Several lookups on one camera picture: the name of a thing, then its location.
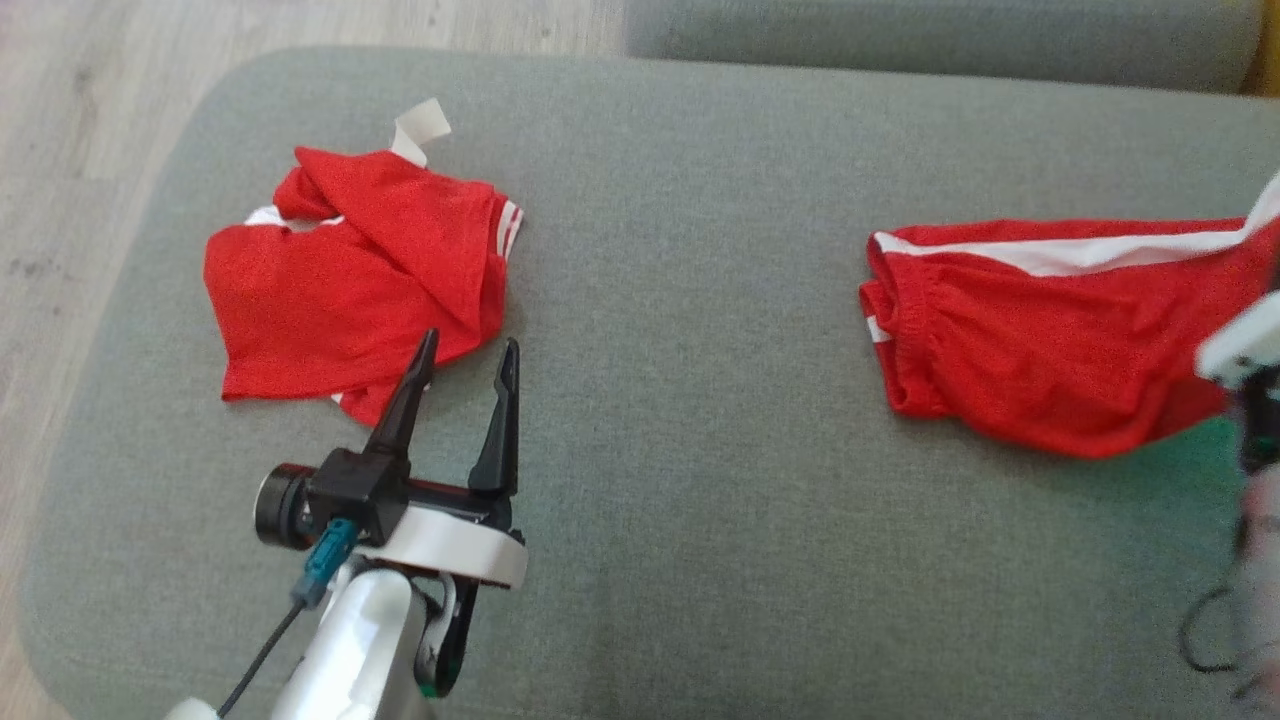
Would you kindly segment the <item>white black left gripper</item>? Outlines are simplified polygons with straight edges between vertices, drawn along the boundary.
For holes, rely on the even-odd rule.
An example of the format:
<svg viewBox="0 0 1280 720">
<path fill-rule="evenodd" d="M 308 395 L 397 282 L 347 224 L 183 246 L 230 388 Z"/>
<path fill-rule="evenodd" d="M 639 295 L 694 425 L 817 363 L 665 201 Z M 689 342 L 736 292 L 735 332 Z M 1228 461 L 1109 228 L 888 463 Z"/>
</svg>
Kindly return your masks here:
<svg viewBox="0 0 1280 720">
<path fill-rule="evenodd" d="M 365 454 L 406 460 L 420 404 L 435 374 L 439 331 L 422 337 Z M 529 566 L 524 537 L 513 528 L 511 497 L 518 492 L 520 346 L 508 338 L 494 379 L 495 406 L 468 488 L 412 479 L 410 505 L 380 547 L 357 555 L 420 571 L 462 577 L 518 589 Z"/>
</svg>

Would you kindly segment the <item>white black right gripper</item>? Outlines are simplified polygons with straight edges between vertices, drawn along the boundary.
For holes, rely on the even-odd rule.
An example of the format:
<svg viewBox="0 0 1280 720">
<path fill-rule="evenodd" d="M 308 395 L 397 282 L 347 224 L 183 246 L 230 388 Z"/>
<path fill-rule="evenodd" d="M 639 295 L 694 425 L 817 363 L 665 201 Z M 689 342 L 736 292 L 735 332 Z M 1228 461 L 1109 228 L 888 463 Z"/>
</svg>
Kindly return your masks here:
<svg viewBox="0 0 1280 720">
<path fill-rule="evenodd" d="M 1196 374 L 1229 397 L 1240 429 L 1239 462 L 1262 471 L 1279 459 L 1279 293 L 1270 292 L 1197 350 Z"/>
</svg>

